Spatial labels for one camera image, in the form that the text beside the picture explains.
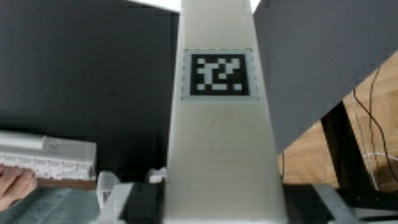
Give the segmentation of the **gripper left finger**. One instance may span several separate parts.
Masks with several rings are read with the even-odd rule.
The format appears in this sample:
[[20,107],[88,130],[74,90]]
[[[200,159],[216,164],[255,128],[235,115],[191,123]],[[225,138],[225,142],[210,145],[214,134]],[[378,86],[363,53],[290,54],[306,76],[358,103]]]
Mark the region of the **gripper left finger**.
[[100,215],[90,224],[161,224],[161,185],[123,183],[113,172],[99,175]]

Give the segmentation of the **human hand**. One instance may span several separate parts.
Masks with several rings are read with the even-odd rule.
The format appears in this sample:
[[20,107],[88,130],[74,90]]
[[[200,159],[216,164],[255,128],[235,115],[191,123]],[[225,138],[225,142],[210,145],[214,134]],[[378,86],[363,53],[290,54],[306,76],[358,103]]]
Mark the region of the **human hand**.
[[0,211],[29,196],[36,187],[38,179],[35,171],[0,165]]

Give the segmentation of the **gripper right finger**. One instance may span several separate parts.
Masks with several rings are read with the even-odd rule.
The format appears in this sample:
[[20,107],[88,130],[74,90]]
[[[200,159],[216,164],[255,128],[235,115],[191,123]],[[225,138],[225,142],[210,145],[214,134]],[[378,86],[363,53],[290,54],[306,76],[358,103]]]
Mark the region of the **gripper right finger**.
[[398,224],[398,196],[337,190],[331,185],[285,185],[289,224]]

